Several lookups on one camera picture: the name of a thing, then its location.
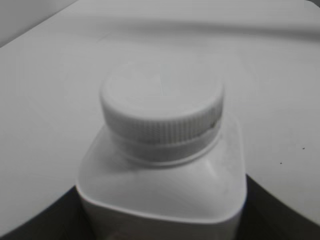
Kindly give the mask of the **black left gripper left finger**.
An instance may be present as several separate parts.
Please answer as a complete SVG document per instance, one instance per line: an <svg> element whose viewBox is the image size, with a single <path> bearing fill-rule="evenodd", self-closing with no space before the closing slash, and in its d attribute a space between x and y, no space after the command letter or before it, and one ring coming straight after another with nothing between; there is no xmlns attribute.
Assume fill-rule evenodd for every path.
<svg viewBox="0 0 320 240"><path fill-rule="evenodd" d="M48 208L0 236L2 240L95 240L97 237L73 186Z"/></svg>

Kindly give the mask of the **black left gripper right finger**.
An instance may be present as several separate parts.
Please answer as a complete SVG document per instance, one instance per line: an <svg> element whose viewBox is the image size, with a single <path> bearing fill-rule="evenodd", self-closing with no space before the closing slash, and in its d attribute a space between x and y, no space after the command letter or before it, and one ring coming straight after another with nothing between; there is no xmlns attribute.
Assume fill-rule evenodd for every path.
<svg viewBox="0 0 320 240"><path fill-rule="evenodd" d="M318 240L320 226L272 196L246 176L247 199L238 228L240 240Z"/></svg>

